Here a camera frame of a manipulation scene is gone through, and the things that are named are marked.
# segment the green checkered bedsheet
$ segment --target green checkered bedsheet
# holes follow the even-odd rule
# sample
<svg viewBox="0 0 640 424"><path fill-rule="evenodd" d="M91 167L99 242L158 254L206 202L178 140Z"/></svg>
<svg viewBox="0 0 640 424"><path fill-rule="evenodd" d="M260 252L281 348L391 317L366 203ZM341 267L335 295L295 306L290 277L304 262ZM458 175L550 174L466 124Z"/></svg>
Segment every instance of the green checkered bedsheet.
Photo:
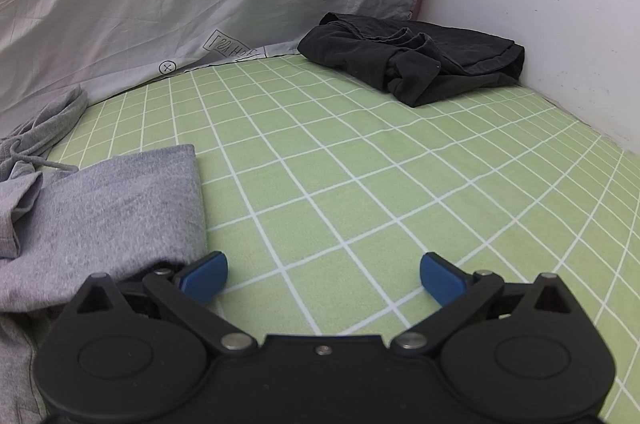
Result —
<svg viewBox="0 0 640 424"><path fill-rule="evenodd" d="M410 109L285 56L213 66L87 109L51 160L196 148L210 249L230 262L212 309L267 332L380 333L438 306L436 251L508 281L557 271L614 353L603 415L640 420L640 161L526 88Z"/></svg>

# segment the green bedsheet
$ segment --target green bedsheet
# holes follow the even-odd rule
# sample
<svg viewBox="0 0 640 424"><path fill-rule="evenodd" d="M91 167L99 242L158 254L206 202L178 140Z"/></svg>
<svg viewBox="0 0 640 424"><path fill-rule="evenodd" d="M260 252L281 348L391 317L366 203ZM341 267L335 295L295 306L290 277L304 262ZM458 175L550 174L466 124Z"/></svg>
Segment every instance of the green bedsheet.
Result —
<svg viewBox="0 0 640 424"><path fill-rule="evenodd" d="M604 335L618 378L603 415L640 422L640 162L526 88L410 109L285 56L208 67L89 108L49 159L87 167L196 148L212 309L267 332L386 339L437 309L436 251L508 281L557 271Z"/></svg>

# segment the crumpled black garment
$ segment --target crumpled black garment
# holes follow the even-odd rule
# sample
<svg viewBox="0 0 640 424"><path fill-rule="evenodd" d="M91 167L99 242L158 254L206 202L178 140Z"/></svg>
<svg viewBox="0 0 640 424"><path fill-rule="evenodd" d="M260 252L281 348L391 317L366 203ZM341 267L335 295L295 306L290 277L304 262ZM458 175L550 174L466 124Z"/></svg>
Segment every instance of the crumpled black garment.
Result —
<svg viewBox="0 0 640 424"><path fill-rule="evenodd" d="M327 13L298 50L410 107L517 84L524 63L524 47L484 32L340 13Z"/></svg>

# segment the blue gripper pad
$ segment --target blue gripper pad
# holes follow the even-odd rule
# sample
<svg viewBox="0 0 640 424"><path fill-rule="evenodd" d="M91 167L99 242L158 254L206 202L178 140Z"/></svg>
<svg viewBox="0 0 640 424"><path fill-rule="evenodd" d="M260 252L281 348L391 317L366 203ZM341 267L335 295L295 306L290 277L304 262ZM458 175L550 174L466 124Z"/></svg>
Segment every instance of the blue gripper pad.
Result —
<svg viewBox="0 0 640 424"><path fill-rule="evenodd" d="M432 254L427 253L420 260L420 281L425 290L445 306L466 292L466 281L434 260Z"/></svg>
<svg viewBox="0 0 640 424"><path fill-rule="evenodd" d="M219 251L190 263L174 276L174 285L194 301L207 304L226 283L228 264Z"/></svg>

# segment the screw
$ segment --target screw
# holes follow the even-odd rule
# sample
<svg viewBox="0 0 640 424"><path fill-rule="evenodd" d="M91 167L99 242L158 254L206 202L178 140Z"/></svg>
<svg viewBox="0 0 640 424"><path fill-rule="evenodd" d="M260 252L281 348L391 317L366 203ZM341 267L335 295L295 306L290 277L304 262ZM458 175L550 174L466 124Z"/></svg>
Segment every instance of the screw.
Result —
<svg viewBox="0 0 640 424"><path fill-rule="evenodd" d="M334 351L330 346L327 346L326 344L320 344L319 346L316 346L315 350L316 354L318 354L319 356L328 356Z"/></svg>
<svg viewBox="0 0 640 424"><path fill-rule="evenodd" d="M427 344L427 338L418 332L405 332L396 338L396 343L405 350L416 350Z"/></svg>
<svg viewBox="0 0 640 424"><path fill-rule="evenodd" d="M227 350L245 350L254 344L254 340L242 332L232 332L222 336L220 343Z"/></svg>

